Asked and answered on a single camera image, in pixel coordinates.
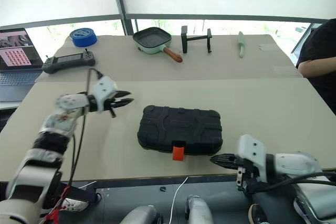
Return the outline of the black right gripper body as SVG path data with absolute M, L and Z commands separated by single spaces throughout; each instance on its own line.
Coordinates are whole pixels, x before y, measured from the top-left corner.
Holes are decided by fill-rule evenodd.
M 259 170 L 253 162 L 237 157 L 236 186 L 239 191 L 245 195 L 253 195 L 262 192 L 262 184 L 259 179 Z

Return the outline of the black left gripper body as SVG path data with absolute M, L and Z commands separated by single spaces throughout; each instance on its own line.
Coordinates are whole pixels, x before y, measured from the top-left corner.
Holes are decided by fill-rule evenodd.
M 116 92 L 110 98 L 107 98 L 104 101 L 104 110 L 109 111 L 113 118 L 116 117 L 116 114 L 115 114 L 113 108 L 115 106 L 115 101 L 116 101 L 116 98 L 118 98 L 118 95 L 119 95 L 119 92 Z

